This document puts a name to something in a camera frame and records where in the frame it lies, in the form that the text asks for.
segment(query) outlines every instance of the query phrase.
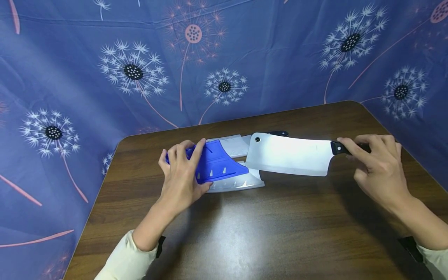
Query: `black handle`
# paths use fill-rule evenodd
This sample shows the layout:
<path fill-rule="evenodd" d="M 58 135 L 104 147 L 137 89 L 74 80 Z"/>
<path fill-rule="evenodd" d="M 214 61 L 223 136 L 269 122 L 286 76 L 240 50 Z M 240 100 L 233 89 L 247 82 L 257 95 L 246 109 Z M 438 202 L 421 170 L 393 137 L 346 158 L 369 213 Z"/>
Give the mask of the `black handle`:
<path fill-rule="evenodd" d="M 289 136 L 289 133 L 287 131 L 285 131 L 285 130 L 271 131 L 271 132 L 268 132 L 268 134 L 277 135 L 277 136 L 284 136 L 284 137 L 288 137 Z"/>
<path fill-rule="evenodd" d="M 338 155 L 338 154 L 348 154 L 348 155 L 351 155 L 349 150 L 347 150 L 347 148 L 344 145 L 342 145 L 341 142 L 331 141 L 330 144 L 332 146 L 332 151 L 333 151 L 334 155 Z M 372 152 L 372 150 L 370 149 L 369 144 L 361 143 L 361 144 L 358 144 L 358 146 L 360 146 L 361 149 L 365 150 L 368 153 Z"/>

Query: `pink dandelion stem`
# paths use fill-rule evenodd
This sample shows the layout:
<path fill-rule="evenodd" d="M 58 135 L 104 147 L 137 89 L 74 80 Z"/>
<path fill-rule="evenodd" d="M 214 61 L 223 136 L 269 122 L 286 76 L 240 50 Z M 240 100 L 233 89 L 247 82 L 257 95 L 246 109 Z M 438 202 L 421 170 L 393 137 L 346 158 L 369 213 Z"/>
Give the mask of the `pink dandelion stem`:
<path fill-rule="evenodd" d="M 23 195 L 24 197 L 26 197 L 27 199 L 29 199 L 30 201 L 36 203 L 39 206 L 42 206 L 42 203 L 40 203 L 39 201 L 37 201 L 34 197 L 32 197 L 31 195 L 29 195 L 26 191 L 22 190 L 21 188 L 19 188 L 18 185 L 12 183 L 10 180 L 6 179 L 5 177 L 3 177 L 0 174 L 0 179 L 2 179 L 6 184 L 8 184 L 11 188 L 15 189 L 17 192 L 19 192 L 21 195 Z"/>
<path fill-rule="evenodd" d="M 430 20 L 429 18 L 427 20 L 425 20 L 424 22 L 420 23 L 417 27 L 415 27 L 414 29 L 412 29 L 411 31 L 409 31 L 409 33 L 407 33 L 406 35 L 404 35 L 403 37 L 401 37 L 400 39 L 398 39 L 398 41 L 396 41 L 395 43 L 393 43 L 392 45 L 390 45 L 384 52 L 382 52 L 379 56 L 377 56 L 369 65 L 367 65 L 367 67 L 361 72 L 361 74 L 359 74 L 359 76 L 352 82 L 352 84 L 349 86 L 349 89 L 351 87 L 353 87 L 353 85 L 359 80 L 359 78 L 364 74 L 364 72 L 367 71 L 367 69 L 369 69 L 372 64 L 375 63 L 375 61 L 377 61 L 383 54 L 385 54 L 388 50 L 390 50 L 393 46 L 395 46 L 396 44 L 398 44 L 399 42 L 401 42 L 404 38 L 406 38 L 407 36 L 409 36 L 412 32 L 414 32 L 415 30 L 417 30 L 419 27 L 421 27 L 424 23 L 426 23 L 428 20 Z"/>
<path fill-rule="evenodd" d="M 148 103 L 149 107 L 151 107 L 151 108 L 154 110 L 154 112 L 157 113 L 157 115 L 159 115 L 164 121 L 166 121 L 167 123 L 171 124 L 171 125 L 174 126 L 175 128 L 179 128 L 177 125 L 175 125 L 174 123 L 168 121 L 168 120 L 165 119 L 159 112 L 157 112 L 157 110 L 156 110 L 154 107 L 152 107 L 151 103 L 150 103 L 149 100 L 146 98 L 146 96 L 144 96 L 144 97 L 145 97 L 145 100 L 146 100 L 146 102 Z"/>
<path fill-rule="evenodd" d="M 69 233 L 71 233 L 73 231 L 74 231 L 74 229 L 71 229 L 71 230 L 67 230 L 67 231 L 61 232 L 61 233 L 56 233 L 56 234 L 50 235 L 48 237 L 36 239 L 36 240 L 33 240 L 33 241 L 23 242 L 23 243 L 4 244 L 4 245 L 0 245 L 0 248 L 16 247 L 16 246 L 40 243 L 40 242 L 44 242 L 44 241 L 48 241 L 48 240 L 51 240 L 51 239 L 55 239 L 55 238 L 64 236 L 64 235 L 69 234 Z"/>
<path fill-rule="evenodd" d="M 59 144 L 59 148 L 60 148 L 61 151 L 62 151 L 63 149 L 62 149 L 61 144 L 60 144 L 60 143 L 58 143 L 58 144 Z M 89 201 L 87 200 L 87 197 L 84 195 L 84 193 L 81 191 L 81 189 L 78 188 L 78 185 L 75 183 L 75 180 L 73 179 L 72 173 L 70 172 L 69 166 L 68 166 L 68 164 L 67 164 L 67 161 L 65 160 L 65 155 L 63 155 L 63 156 L 61 156 L 61 157 L 62 157 L 62 160 L 64 161 L 65 169 L 67 170 L 67 173 L 69 174 L 69 177 L 70 177 L 70 179 L 72 180 L 72 183 L 73 183 L 73 185 L 75 186 L 76 190 L 79 192 L 79 194 L 81 195 L 82 199 L 84 199 L 84 201 L 85 201 L 86 203 L 89 203 Z"/>
<path fill-rule="evenodd" d="M 374 99 L 380 99 L 382 96 L 379 96 L 379 97 L 374 97 L 374 98 L 369 98 L 369 99 L 366 99 L 366 100 L 364 100 L 364 101 L 361 101 L 361 102 L 359 102 L 360 104 L 363 104 L 364 102 L 366 102 L 366 101 L 369 101 L 369 100 L 374 100 Z"/>
<path fill-rule="evenodd" d="M 207 111 L 208 111 L 208 109 L 210 109 L 210 107 L 213 105 L 213 104 L 215 104 L 215 102 L 213 101 L 211 104 L 210 104 L 210 106 L 208 106 L 207 107 L 207 109 L 204 111 L 204 113 L 202 114 L 202 117 L 201 117 L 201 119 L 199 120 L 199 123 L 198 123 L 198 125 L 201 125 L 201 123 L 202 123 L 202 119 L 203 119 L 203 117 L 204 117 L 204 115 L 205 115 L 205 113 L 207 113 Z"/>
<path fill-rule="evenodd" d="M 141 92 L 143 92 L 142 87 L 140 86 L 140 84 L 137 82 L 137 87 L 140 89 Z M 149 107 L 151 107 L 151 109 L 154 110 L 154 112 L 157 113 L 157 115 L 159 115 L 164 121 L 166 121 L 167 123 L 171 124 L 172 126 L 174 126 L 175 128 L 179 128 L 177 125 L 175 125 L 174 123 L 168 121 L 167 119 L 164 118 L 164 116 L 162 116 L 154 107 L 152 107 L 151 103 L 149 102 L 148 98 L 146 98 L 145 95 L 143 95 L 143 97 L 145 98 L 146 102 L 148 103 Z"/>
<path fill-rule="evenodd" d="M 13 14 L 14 27 L 16 29 L 16 34 L 20 34 L 20 19 L 17 14 L 16 5 L 13 0 L 9 0 L 9 5 L 11 6 L 11 13 Z"/>
<path fill-rule="evenodd" d="M 327 86 L 325 87 L 325 93 L 323 94 L 323 103 L 327 104 L 327 90 L 328 90 L 328 85 L 330 84 L 330 80 L 333 76 L 333 72 L 330 74 L 330 77 L 328 77 L 328 81 L 327 81 Z"/>
<path fill-rule="evenodd" d="M 182 112 L 182 76 L 184 74 L 184 65 L 185 65 L 185 59 L 187 58 L 187 53 L 188 53 L 188 48 L 190 47 L 190 43 L 188 43 L 187 48 L 185 49 L 185 55 L 184 55 L 184 59 L 182 60 L 182 68 L 181 68 L 181 84 L 179 85 L 180 90 L 179 90 L 179 100 L 181 103 L 181 112 Z"/>

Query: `cleaver handle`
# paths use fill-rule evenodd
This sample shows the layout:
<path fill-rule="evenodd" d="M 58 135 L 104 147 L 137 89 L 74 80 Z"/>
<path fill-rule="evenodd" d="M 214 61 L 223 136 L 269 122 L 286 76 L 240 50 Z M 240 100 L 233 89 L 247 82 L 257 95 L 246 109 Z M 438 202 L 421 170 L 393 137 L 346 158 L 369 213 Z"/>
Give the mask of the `cleaver handle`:
<path fill-rule="evenodd" d="M 351 155 L 349 150 L 347 150 L 347 148 L 342 145 L 341 142 L 338 141 L 331 141 L 331 146 L 332 146 L 332 152 L 334 155 L 339 155 L 339 154 L 348 154 Z M 372 150 L 370 149 L 369 144 L 365 144 L 365 143 L 360 143 L 358 144 L 358 146 L 361 147 L 361 149 L 365 150 L 368 153 L 371 153 Z"/>

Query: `hand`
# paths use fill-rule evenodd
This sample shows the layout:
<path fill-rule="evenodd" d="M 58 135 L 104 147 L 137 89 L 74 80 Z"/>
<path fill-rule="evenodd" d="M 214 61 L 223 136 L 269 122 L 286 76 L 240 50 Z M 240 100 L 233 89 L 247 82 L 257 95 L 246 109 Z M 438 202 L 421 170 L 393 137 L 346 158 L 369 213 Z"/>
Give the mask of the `hand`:
<path fill-rule="evenodd" d="M 188 160 L 185 150 L 193 145 L 194 143 L 190 140 L 185 140 L 169 149 L 168 159 L 170 164 L 166 162 L 167 151 L 165 149 L 160 155 L 159 166 L 165 174 L 165 182 L 157 203 L 166 206 L 174 216 L 179 215 L 198 200 L 212 185 L 211 182 L 200 185 L 195 177 L 205 139 L 203 138 L 197 143 L 191 158 Z"/>
<path fill-rule="evenodd" d="M 412 198 L 401 165 L 401 144 L 392 135 L 359 135 L 338 138 L 357 162 L 354 179 L 359 187 L 374 201 L 388 211 L 400 207 Z M 369 154 L 356 143 L 368 143 Z"/>

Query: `white knife sheath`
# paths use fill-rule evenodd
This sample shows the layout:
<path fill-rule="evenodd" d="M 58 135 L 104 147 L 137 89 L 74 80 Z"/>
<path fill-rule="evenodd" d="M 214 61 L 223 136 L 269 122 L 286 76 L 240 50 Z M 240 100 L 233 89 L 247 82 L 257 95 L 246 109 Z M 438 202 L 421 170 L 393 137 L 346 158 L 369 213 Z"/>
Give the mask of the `white knife sheath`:
<path fill-rule="evenodd" d="M 213 182 L 208 193 L 222 193 L 235 190 L 248 190 L 264 187 L 264 181 L 260 178 L 260 171 L 249 168 L 249 173 Z"/>
<path fill-rule="evenodd" d="M 208 139 L 206 142 L 219 140 L 224 151 L 232 158 L 241 158 L 247 156 L 249 151 L 249 142 L 251 135 L 241 136 L 240 134 Z"/>

